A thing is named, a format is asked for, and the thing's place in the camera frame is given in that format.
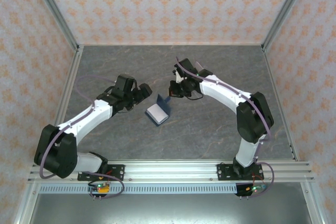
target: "table surface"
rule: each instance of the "table surface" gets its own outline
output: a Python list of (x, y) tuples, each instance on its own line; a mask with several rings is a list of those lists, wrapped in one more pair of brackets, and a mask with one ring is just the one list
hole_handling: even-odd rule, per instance
[[(263, 93), (275, 120), (272, 139), (265, 142), (260, 158), (292, 158), (281, 114), (259, 46), (85, 46), (76, 79), (95, 74), (116, 80), (121, 73), (149, 84), (153, 94), (125, 114), (101, 123), (79, 144), (80, 152), (96, 152), (107, 159), (232, 159), (240, 144), (236, 115), (211, 97), (197, 101), (172, 98), (170, 118), (155, 126), (145, 116), (157, 94), (167, 96), (175, 57), (198, 61), (234, 87)], [(87, 78), (79, 89), (91, 98), (110, 83)], [(87, 108), (89, 102), (74, 90), (66, 121)]]

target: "red wire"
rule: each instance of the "red wire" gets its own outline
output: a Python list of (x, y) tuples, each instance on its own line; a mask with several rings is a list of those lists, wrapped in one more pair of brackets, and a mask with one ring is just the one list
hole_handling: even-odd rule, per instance
[(260, 177), (259, 175), (254, 175), (255, 177), (257, 177), (257, 178), (259, 178), (264, 184), (265, 184), (265, 182), (264, 182), (264, 180), (262, 179), (262, 177)]
[(106, 173), (106, 175), (111, 175), (111, 172), (112, 172), (112, 170), (109, 170), (109, 171)]

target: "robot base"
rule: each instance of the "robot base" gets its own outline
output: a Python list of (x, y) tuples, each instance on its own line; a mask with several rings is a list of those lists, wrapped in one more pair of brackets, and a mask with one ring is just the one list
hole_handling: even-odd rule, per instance
[[(120, 179), (121, 181), (123, 181), (124, 179), (124, 173), (125, 173), (125, 166), (124, 165), (107, 165), (107, 172), (108, 171), (112, 171), (111, 173), (109, 173), (109, 175), (116, 177), (118, 179)], [(81, 173), (78, 174), (77, 177), (78, 181), (107, 181), (108, 178), (103, 177), (102, 179), (100, 179), (98, 176), (93, 176), (93, 175), (89, 175), (86, 173)]]
[(264, 173), (263, 168), (261, 165), (257, 165), (255, 163), (251, 164), (248, 167), (248, 172), (245, 172), (244, 174), (238, 175), (234, 171), (234, 165), (233, 164), (224, 164), (220, 163), (217, 165), (217, 176), (218, 180), (260, 180), (257, 176), (253, 178), (252, 174), (259, 175), (262, 179), (264, 179)]

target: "orange floral wallpaper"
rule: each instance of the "orange floral wallpaper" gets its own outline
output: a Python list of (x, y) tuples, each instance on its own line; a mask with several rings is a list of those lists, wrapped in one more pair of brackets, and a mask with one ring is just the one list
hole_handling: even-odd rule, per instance
[(56, 0), (80, 44), (261, 44), (285, 0)]
[(0, 216), (13, 223), (73, 50), (43, 0), (0, 0)]
[(336, 0), (297, 0), (267, 53), (300, 158), (336, 220)]

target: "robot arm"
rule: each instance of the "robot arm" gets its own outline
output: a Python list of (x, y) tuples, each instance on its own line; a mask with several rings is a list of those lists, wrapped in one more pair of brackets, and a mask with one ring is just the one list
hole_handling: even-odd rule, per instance
[(173, 73), (176, 75), (176, 80), (171, 81), (170, 83), (170, 96), (178, 98), (184, 96), (190, 97), (192, 91), (196, 91), (202, 95), (208, 95), (216, 99), (236, 113), (237, 129), (241, 135), (241, 141), (239, 151), (234, 158), (234, 170), (235, 173), (240, 176), (247, 174), (251, 171), (252, 166), (254, 165), (255, 153), (259, 141), (266, 136), (266, 129), (262, 124), (260, 117), (256, 114), (250, 104), (242, 98), (242, 95), (253, 101), (263, 114), (268, 127), (271, 127), (274, 124), (274, 121), (265, 97), (259, 92), (251, 94), (228, 85), (236, 91), (233, 92), (229, 88), (220, 85), (219, 83), (223, 83), (223, 81), (219, 80), (210, 71), (206, 69), (197, 71), (188, 59), (184, 59), (179, 63), (189, 72), (208, 80), (214, 80), (216, 83), (195, 78), (184, 72), (178, 65), (175, 65)]
[(47, 146), (54, 136), (66, 126), (66, 129), (50, 149), (44, 168), (61, 178), (69, 176), (72, 172), (107, 172), (107, 159), (96, 153), (77, 153), (77, 145), (97, 125), (111, 118), (119, 111), (126, 108), (128, 111), (135, 104), (139, 104), (152, 93), (150, 87), (143, 83), (137, 87), (136, 80), (121, 74), (115, 86), (106, 89), (94, 101), (93, 111), (84, 119), (82, 116), (92, 110), (92, 106), (80, 114), (58, 126), (48, 125), (41, 133), (37, 146), (34, 162), (41, 164)]

